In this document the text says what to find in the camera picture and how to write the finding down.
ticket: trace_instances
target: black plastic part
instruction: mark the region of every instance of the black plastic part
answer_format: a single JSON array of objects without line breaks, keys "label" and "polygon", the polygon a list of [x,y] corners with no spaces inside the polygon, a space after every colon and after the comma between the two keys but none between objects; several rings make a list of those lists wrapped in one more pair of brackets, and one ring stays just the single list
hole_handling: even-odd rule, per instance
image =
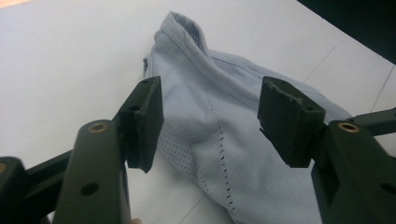
[{"label": "black plastic part", "polygon": [[125,181],[115,122],[97,120],[82,126],[53,223],[130,223]]},{"label": "black plastic part", "polygon": [[0,223],[10,223],[28,190],[28,176],[21,161],[0,158]]},{"label": "black plastic part", "polygon": [[128,167],[147,173],[163,126],[161,78],[151,77],[137,84],[114,120],[120,128],[121,147]]},{"label": "black plastic part", "polygon": [[345,121],[332,121],[324,142],[334,173],[317,166],[312,173],[323,223],[395,223],[392,157],[362,126]]},{"label": "black plastic part", "polygon": [[323,125],[325,110],[288,82],[264,77],[258,119],[262,133],[290,167],[308,167],[308,144]]},{"label": "black plastic part", "polygon": [[358,115],[348,121],[364,127],[373,136],[396,133],[396,108]]},{"label": "black plastic part", "polygon": [[298,0],[335,27],[396,63],[394,0]]}]

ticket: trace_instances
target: cloth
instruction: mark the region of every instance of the cloth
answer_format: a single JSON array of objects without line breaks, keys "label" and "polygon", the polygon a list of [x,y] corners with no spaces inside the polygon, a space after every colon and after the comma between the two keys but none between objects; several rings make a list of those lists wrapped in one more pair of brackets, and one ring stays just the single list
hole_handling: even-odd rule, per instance
[{"label": "cloth", "polygon": [[145,77],[162,77],[157,149],[235,223],[320,223],[310,169],[289,168],[259,131],[262,78],[294,85],[327,111],[325,122],[350,118],[344,109],[303,83],[208,49],[198,24],[175,12],[144,63]]}]

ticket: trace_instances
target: seam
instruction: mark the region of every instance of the seam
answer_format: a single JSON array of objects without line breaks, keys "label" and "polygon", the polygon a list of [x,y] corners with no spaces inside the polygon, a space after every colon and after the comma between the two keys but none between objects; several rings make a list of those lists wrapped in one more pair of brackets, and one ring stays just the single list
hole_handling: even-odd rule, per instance
[{"label": "seam", "polygon": [[219,132],[219,141],[218,141],[218,150],[219,150],[219,162],[221,165],[221,172],[224,178],[224,183],[225,183],[225,206],[227,206],[229,208],[229,210],[231,210],[231,212],[235,212],[235,206],[233,204],[233,196],[232,196],[232,189],[230,186],[230,174],[228,172],[227,169],[227,163],[226,163],[226,155],[225,155],[225,149],[224,149],[224,131],[221,127],[221,123],[219,121],[219,119],[216,118],[216,114],[213,108],[213,105],[208,97],[208,95],[206,95],[206,100],[209,104],[209,109],[210,112],[212,113],[213,117],[216,120],[216,125],[218,127],[218,132]]},{"label": "seam", "polygon": [[[226,61],[224,61],[224,60],[222,60],[222,59],[220,59],[220,58],[217,58],[217,57],[215,57],[215,56],[212,56],[212,58],[215,59],[215,60],[221,61],[221,62],[223,62],[223,63],[231,64],[231,65],[233,65],[233,66],[235,66],[235,67],[238,67],[238,68],[244,70],[245,72],[247,72],[247,73],[253,75],[254,77],[258,78],[259,80],[262,80],[262,77],[259,77],[259,76],[257,76],[257,75],[254,74],[254,73],[257,73],[257,74],[263,75],[263,74],[261,74],[261,73],[259,73],[259,72],[253,71],[253,70],[251,70],[251,69],[249,69],[249,68],[247,68],[247,67],[245,67],[245,66],[243,66],[243,65],[240,65],[240,64],[226,62]],[[304,93],[310,93],[310,94],[315,94],[315,95],[318,95],[318,96],[323,96],[322,94],[317,93],[317,92],[303,91],[303,90],[300,90],[300,91],[301,91],[301,92],[304,92]]]},{"label": "seam", "polygon": [[378,103],[378,99],[379,99],[379,97],[381,96],[382,91],[383,91],[384,88],[385,88],[385,85],[387,85],[387,82],[388,82],[388,80],[389,80],[389,78],[390,78],[390,75],[392,74],[393,69],[395,68],[395,66],[396,66],[396,65],[393,65],[392,68],[390,69],[390,72],[389,72],[389,74],[388,74],[388,77],[387,77],[387,79],[385,80],[384,85],[382,85],[381,91],[379,92],[378,96],[377,96],[376,99],[375,99],[375,102],[374,102],[374,105],[373,105],[373,107],[372,107],[372,109],[371,109],[371,112],[374,111],[375,106],[376,106],[376,104]]}]

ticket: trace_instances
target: light blue garment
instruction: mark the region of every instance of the light blue garment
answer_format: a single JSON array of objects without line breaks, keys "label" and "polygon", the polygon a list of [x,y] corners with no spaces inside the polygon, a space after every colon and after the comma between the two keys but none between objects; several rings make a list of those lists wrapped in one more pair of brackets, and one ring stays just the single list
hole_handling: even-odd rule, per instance
[{"label": "light blue garment", "polygon": [[320,223],[310,169],[291,169],[259,131],[262,77],[284,79],[328,112],[350,115],[315,89],[230,54],[209,50],[201,28],[169,13],[145,59],[161,76],[158,149],[224,206],[235,223]]}]

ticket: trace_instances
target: white surface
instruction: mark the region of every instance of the white surface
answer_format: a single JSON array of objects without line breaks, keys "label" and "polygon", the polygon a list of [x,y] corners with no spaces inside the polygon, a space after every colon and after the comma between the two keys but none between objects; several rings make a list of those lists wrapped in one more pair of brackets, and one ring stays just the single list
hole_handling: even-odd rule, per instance
[{"label": "white surface", "polygon": [[[30,168],[73,148],[83,124],[112,119],[169,10],[197,21],[210,49],[305,81],[353,115],[396,106],[394,64],[296,1],[37,0],[0,8],[0,156]],[[379,139],[395,156],[394,135]],[[145,224],[232,223],[161,154],[128,175]]]}]

